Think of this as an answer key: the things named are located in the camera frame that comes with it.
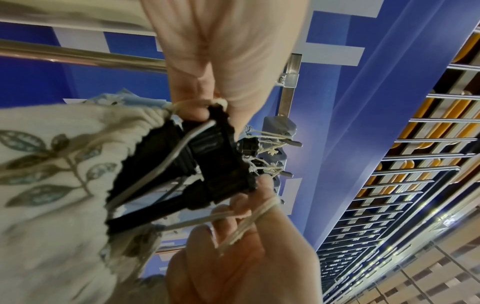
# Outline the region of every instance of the leaf print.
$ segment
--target leaf print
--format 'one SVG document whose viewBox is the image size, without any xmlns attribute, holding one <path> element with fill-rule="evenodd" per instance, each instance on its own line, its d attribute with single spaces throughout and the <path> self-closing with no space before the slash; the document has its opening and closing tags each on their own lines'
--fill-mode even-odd
<svg viewBox="0 0 480 304">
<path fill-rule="evenodd" d="M 47 149 L 42 139 L 25 132 L 0 130 L 0 142 L 10 149 L 23 152 L 39 152 Z"/>
<path fill-rule="evenodd" d="M 27 155 L 11 161 L 10 163 L 8 163 L 6 168 L 8 170 L 14 170 L 14 169 L 23 169 L 23 168 L 33 167 L 43 163 L 44 161 L 50 159 L 51 157 L 52 156 L 48 154 Z"/>
<path fill-rule="evenodd" d="M 70 170 L 59 168 L 56 165 L 45 165 L 20 173 L 0 177 L 0 185 L 28 185 L 54 176 L 62 171 Z"/>
<path fill-rule="evenodd" d="M 75 162 L 81 163 L 86 161 L 87 159 L 91 159 L 92 157 L 99 156 L 102 153 L 102 145 L 88 147 L 85 150 L 80 151 L 75 156 Z"/>
<path fill-rule="evenodd" d="M 51 149 L 54 150 L 55 152 L 61 151 L 68 147 L 70 144 L 70 139 L 65 134 L 60 134 L 55 136 L 51 140 Z"/>
<path fill-rule="evenodd" d="M 113 172 L 116 167 L 117 167 L 117 164 L 114 164 L 114 163 L 104 163 L 104 164 L 95 165 L 92 168 L 90 168 L 86 173 L 86 179 L 90 181 L 90 180 L 100 178 L 105 173 Z"/>
<path fill-rule="evenodd" d="M 37 207 L 53 203 L 76 188 L 57 185 L 42 185 L 24 191 L 12 198 L 6 207 Z"/>
</svg>

